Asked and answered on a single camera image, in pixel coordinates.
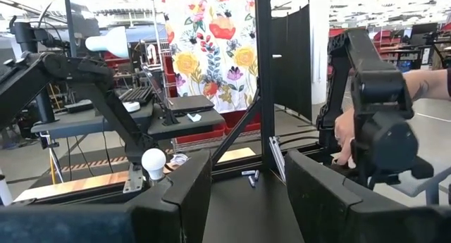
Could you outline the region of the black keyboard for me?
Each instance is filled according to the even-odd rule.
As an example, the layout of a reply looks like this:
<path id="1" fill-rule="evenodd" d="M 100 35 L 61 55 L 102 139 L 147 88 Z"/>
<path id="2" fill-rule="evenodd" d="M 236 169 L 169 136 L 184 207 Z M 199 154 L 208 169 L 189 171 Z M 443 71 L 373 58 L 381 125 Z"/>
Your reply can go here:
<path id="1" fill-rule="evenodd" d="M 138 102 L 140 105 L 147 105 L 153 97 L 151 87 L 136 87 L 120 95 L 119 99 L 122 102 Z"/>

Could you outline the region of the grey bench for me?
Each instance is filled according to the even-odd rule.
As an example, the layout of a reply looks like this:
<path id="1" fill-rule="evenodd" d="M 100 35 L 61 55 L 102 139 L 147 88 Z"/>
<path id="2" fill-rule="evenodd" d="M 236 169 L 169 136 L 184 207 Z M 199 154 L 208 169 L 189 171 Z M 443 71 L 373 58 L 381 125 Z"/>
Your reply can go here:
<path id="1" fill-rule="evenodd" d="M 447 194 L 447 202 L 451 205 L 451 183 L 447 188 L 441 185 L 441 182 L 451 177 L 451 166 L 445 167 L 439 163 L 433 164 L 433 177 L 427 179 L 416 179 L 409 173 L 398 175 L 399 184 L 391 185 L 392 188 L 407 195 L 416 197 L 424 193 L 427 205 L 438 205 L 440 203 L 439 193 Z"/>

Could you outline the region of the person's forearm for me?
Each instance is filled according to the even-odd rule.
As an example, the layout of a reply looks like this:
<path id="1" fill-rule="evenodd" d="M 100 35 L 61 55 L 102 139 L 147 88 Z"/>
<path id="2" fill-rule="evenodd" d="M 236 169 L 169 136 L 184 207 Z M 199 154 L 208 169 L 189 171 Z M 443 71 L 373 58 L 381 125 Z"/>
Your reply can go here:
<path id="1" fill-rule="evenodd" d="M 438 99 L 451 101 L 451 68 L 412 70 L 403 74 L 412 101 Z"/>

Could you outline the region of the grey desk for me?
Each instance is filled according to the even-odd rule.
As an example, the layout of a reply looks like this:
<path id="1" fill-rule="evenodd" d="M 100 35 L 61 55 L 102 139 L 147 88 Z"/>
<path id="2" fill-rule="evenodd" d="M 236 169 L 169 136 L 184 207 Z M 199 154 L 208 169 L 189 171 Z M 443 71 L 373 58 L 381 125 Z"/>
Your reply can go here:
<path id="1" fill-rule="evenodd" d="M 225 122 L 215 110 L 200 112 L 200 121 L 193 122 L 187 116 L 178 117 L 175 125 L 163 125 L 163 111 L 159 105 L 146 105 L 131 114 L 141 130 L 156 140 L 194 135 L 213 130 L 216 125 Z M 88 135 L 98 132 L 110 132 L 114 128 L 102 116 L 95 116 L 93 110 L 81 113 L 62 113 L 56 122 L 39 124 L 32 127 L 33 133 L 48 133 L 51 138 L 59 139 L 78 135 Z"/>

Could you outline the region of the red storage crate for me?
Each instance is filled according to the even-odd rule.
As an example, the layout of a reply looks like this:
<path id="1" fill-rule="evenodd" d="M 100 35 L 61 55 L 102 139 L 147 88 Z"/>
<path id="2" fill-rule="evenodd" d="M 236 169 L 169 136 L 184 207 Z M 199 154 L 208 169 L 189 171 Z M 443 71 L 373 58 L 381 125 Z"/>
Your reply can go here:
<path id="1" fill-rule="evenodd" d="M 233 111 L 230 113 L 222 113 L 221 115 L 225 119 L 225 122 L 213 126 L 213 129 L 211 131 L 195 135 L 176 137 L 175 140 L 177 144 L 184 144 L 229 135 L 245 113 L 246 111 Z M 260 127 L 261 127 L 261 116 L 260 113 L 256 113 L 253 119 L 251 119 L 250 122 L 246 125 L 242 133 L 256 131 L 259 130 Z"/>

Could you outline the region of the white light bulb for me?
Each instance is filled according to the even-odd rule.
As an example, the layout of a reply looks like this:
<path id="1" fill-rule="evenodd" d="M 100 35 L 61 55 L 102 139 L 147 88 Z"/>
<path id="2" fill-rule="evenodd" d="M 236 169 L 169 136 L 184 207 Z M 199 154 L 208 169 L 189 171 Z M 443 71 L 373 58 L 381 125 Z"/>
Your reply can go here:
<path id="1" fill-rule="evenodd" d="M 150 180 L 158 181 L 164 178 L 166 155 L 162 150 L 157 148 L 146 150 L 142 155 L 141 164 Z"/>

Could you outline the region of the white conical stand foot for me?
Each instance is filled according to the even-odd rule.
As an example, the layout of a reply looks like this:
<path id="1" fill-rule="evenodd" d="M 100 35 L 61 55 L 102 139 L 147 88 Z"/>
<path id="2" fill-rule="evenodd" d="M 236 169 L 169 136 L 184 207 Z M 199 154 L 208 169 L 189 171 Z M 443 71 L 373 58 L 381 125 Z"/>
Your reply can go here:
<path id="1" fill-rule="evenodd" d="M 106 35 L 88 37 L 85 46 L 90 51 L 108 51 L 119 58 L 128 58 L 128 41 L 125 27 L 115 27 Z"/>

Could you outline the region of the silver aluminium bar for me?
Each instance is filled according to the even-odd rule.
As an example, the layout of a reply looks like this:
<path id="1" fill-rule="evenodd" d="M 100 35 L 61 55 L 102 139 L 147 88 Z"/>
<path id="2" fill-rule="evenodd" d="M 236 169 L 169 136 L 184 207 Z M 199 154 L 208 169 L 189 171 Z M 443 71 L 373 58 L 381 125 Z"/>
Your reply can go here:
<path id="1" fill-rule="evenodd" d="M 285 178 L 285 159 L 278 143 L 277 137 L 269 137 L 269 146 L 276 162 L 280 178 L 283 182 L 286 182 Z"/>

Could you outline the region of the black partition screen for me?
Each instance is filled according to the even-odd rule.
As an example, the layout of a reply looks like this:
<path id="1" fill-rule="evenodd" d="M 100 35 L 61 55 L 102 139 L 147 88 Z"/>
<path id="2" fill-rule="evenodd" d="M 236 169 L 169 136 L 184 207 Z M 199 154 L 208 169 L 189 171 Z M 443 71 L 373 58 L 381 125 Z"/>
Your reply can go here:
<path id="1" fill-rule="evenodd" d="M 271 21 L 275 103 L 312 120 L 310 5 Z"/>

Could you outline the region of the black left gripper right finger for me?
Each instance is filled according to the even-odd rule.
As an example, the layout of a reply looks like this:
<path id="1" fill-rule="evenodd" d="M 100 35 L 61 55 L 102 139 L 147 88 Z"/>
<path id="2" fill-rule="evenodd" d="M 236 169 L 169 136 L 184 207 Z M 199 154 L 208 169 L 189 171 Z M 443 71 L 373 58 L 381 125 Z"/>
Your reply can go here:
<path id="1" fill-rule="evenodd" d="M 285 179 L 305 243 L 451 243 L 449 206 L 404 206 L 297 150 Z"/>

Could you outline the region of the floral curtain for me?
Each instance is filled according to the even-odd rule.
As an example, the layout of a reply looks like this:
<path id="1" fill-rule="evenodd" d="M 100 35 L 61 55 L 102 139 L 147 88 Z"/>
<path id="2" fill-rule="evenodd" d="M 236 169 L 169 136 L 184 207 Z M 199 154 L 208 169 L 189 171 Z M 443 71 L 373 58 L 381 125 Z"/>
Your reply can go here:
<path id="1" fill-rule="evenodd" d="M 219 113 L 243 111 L 257 88 L 254 0 L 162 0 L 179 96 L 203 95 Z"/>

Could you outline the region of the person's hand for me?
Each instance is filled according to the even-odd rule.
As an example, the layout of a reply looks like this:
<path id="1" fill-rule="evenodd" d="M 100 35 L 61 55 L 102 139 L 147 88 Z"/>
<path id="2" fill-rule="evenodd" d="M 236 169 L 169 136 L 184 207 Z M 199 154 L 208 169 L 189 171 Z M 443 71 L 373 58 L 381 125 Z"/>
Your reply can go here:
<path id="1" fill-rule="evenodd" d="M 352 158 L 351 141 L 354 139 L 354 109 L 351 107 L 335 119 L 335 139 L 341 147 L 339 157 L 335 162 L 341 166 L 355 168 Z"/>

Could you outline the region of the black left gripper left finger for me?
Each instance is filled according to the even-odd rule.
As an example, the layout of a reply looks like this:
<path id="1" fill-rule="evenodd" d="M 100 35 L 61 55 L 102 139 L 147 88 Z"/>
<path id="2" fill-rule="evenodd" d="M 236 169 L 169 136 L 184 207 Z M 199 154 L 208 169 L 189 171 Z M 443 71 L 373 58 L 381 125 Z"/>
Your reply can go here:
<path id="1" fill-rule="evenodd" d="M 0 243 L 202 243 L 211 196 L 211 153 L 194 152 L 138 193 L 112 204 L 26 204 L 0 208 Z"/>

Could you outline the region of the black laptop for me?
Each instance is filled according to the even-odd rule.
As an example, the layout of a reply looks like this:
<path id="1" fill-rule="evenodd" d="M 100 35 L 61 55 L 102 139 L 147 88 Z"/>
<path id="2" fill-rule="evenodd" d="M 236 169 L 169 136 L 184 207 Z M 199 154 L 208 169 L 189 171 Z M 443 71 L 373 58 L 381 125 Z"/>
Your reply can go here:
<path id="1" fill-rule="evenodd" d="M 214 107 L 204 95 L 182 96 L 168 98 L 168 108 L 174 113 L 189 113 L 194 111 L 208 111 Z"/>

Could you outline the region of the grey metal bracket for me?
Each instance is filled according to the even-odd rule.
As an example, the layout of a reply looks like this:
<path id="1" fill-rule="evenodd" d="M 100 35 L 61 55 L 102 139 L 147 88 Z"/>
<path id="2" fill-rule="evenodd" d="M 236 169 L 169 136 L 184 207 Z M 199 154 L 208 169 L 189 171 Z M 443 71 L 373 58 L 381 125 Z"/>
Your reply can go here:
<path id="1" fill-rule="evenodd" d="M 124 194 L 138 193 L 143 190 L 144 180 L 142 167 L 131 163 L 128 169 L 128 178 L 123 186 Z"/>

